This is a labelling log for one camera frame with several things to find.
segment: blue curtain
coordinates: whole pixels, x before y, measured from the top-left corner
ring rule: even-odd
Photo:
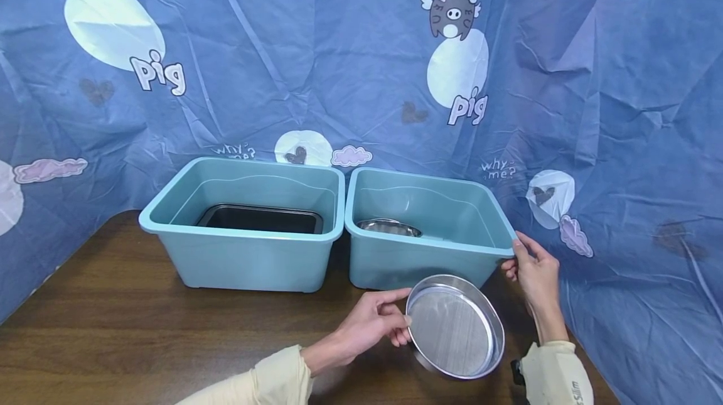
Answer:
[[[489,186],[624,404],[723,401],[722,0],[0,0],[0,321],[190,159]]]

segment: black tray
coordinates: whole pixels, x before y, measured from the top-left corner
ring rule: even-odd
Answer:
[[[308,210],[219,204],[206,210],[196,225],[206,228],[320,234],[324,222],[318,213]]]

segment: beige sleeve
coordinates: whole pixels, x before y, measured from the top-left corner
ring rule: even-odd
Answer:
[[[309,401],[312,379],[299,346],[262,359],[241,375],[196,392],[178,405],[303,405]]]
[[[520,363],[530,405],[593,405],[585,367],[566,340],[532,344]]]

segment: teal plastic bin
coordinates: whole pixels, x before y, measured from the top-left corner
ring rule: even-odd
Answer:
[[[422,237],[360,229],[368,219],[394,219]],[[484,285],[514,257],[514,230],[487,187],[476,182],[357,168],[344,216],[351,233],[349,278],[361,289],[414,286],[439,273]]]
[[[158,235],[189,287],[314,292],[343,230],[344,185],[334,168],[197,158],[163,187],[139,223]],[[323,229],[292,234],[196,226],[206,209],[227,203],[314,211]]]

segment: bin rim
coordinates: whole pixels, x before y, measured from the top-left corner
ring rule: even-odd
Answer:
[[[337,176],[338,187],[333,190],[336,195],[336,218],[334,226],[329,232],[323,234],[296,234],[287,232],[263,232],[262,230],[246,230],[246,229],[220,229],[220,228],[206,228],[201,226],[191,225],[175,225],[175,224],[163,224],[157,223],[151,219],[151,214],[156,206],[165,198],[168,192],[175,186],[176,182],[184,176],[191,168],[197,163],[204,161],[228,161],[228,162],[248,162],[257,163],[263,162],[271,168],[312,168],[324,171],[332,171]],[[138,215],[138,224],[141,228],[149,234],[189,234],[189,235],[215,235],[216,237],[243,237],[247,239],[274,239],[274,240],[305,240],[306,242],[334,242],[334,240],[341,237],[341,233],[344,230],[344,212],[346,206],[346,180],[341,171],[330,166],[313,166],[313,165],[296,165],[293,163],[279,163],[279,162],[266,162],[257,161],[257,159],[238,159],[238,158],[222,158],[203,156],[195,158],[186,166],[182,167],[168,183],[162,187],[160,192],[157,192],[156,196],[148,202],[148,204],[141,210]]]
[[[441,249],[457,249],[457,250],[466,251],[466,252],[487,254],[487,256],[494,256],[494,257],[499,257],[502,259],[511,259],[511,258],[515,257],[515,252],[513,251],[511,241],[510,241],[509,248],[495,248],[495,247],[484,247],[481,245],[474,245],[474,244],[448,242],[447,240],[435,240],[435,239],[425,239],[423,237],[420,237],[420,238],[409,237],[408,235],[387,234],[384,232],[374,232],[374,230],[363,230],[363,229],[359,228],[356,225],[356,223],[354,223],[354,220],[353,220],[353,197],[354,197],[354,195],[356,195],[356,181],[358,179],[358,175],[360,175],[360,173],[364,172],[364,171],[380,171],[380,172],[384,172],[384,173],[393,173],[394,175],[433,178],[433,180],[441,180],[441,181],[448,181],[448,182],[469,183],[472,186],[479,187],[480,189],[482,189],[482,191],[484,191],[487,195],[489,195],[490,200],[493,202],[493,205],[495,206],[495,210],[498,211],[498,213],[500,215],[505,215],[504,212],[501,210],[500,204],[496,200],[493,192],[491,192],[491,190],[489,188],[487,188],[486,186],[482,185],[479,182],[456,180],[455,178],[447,178],[447,177],[416,175],[415,173],[405,173],[403,171],[385,170],[385,169],[381,169],[381,168],[372,168],[372,167],[362,166],[360,168],[356,168],[351,173],[351,180],[349,180],[348,193],[346,196],[346,210],[344,210],[344,226],[346,227],[347,231],[353,237],[364,237],[367,239],[377,239],[377,240],[389,240],[389,242],[403,242],[406,244],[420,245],[420,246],[424,246],[424,247],[433,247],[433,248],[441,248]],[[505,229],[507,230],[507,232],[510,236],[510,239],[511,240],[516,239],[517,234],[515,233],[515,230],[512,228],[512,225],[510,225],[506,216],[505,216],[505,218],[503,218],[503,224],[505,225]]]

